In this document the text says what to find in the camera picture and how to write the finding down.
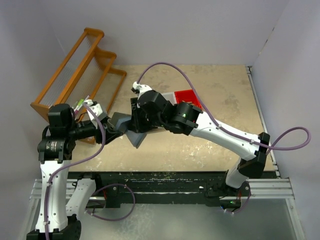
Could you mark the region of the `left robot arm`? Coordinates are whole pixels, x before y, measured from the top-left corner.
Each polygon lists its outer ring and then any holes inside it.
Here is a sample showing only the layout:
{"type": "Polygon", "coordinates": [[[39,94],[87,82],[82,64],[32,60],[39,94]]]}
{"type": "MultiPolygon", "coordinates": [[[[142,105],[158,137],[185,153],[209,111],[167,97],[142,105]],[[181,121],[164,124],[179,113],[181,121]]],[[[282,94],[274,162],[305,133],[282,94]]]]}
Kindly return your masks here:
{"type": "Polygon", "coordinates": [[[66,199],[76,141],[94,137],[103,147],[126,132],[131,116],[115,112],[109,117],[95,101],[84,107],[90,119],[79,122],[67,103],[49,108],[49,125],[43,130],[37,147],[42,176],[40,210],[35,229],[26,235],[28,240],[78,240],[81,218],[90,196],[98,196],[103,191],[101,181],[82,178],[76,183],[70,200],[66,199]]]}

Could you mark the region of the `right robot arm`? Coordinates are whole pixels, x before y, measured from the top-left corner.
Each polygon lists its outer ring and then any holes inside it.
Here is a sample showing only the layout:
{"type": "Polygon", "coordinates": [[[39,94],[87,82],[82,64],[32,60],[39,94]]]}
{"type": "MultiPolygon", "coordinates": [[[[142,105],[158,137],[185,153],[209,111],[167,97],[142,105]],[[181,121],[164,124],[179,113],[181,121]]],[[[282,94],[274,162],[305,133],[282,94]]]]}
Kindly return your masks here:
{"type": "Polygon", "coordinates": [[[235,195],[247,179],[259,179],[264,172],[270,135],[251,134],[222,122],[213,122],[207,112],[187,102],[172,104],[153,90],[131,99],[131,129],[147,133],[163,128],[173,134],[193,136],[213,142],[237,154],[239,159],[227,171],[222,190],[235,195]]]}

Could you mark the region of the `grey card holder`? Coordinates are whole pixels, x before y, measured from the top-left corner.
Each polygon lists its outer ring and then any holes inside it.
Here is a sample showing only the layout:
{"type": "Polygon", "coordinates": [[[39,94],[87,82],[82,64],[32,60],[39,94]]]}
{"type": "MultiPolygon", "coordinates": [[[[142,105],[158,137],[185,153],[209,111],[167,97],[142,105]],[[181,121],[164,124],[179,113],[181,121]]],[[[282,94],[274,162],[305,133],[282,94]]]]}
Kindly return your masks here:
{"type": "Polygon", "coordinates": [[[114,132],[121,132],[126,135],[133,147],[138,149],[146,138],[147,133],[135,132],[131,126],[132,116],[126,113],[115,112],[107,120],[108,129],[114,132]]]}

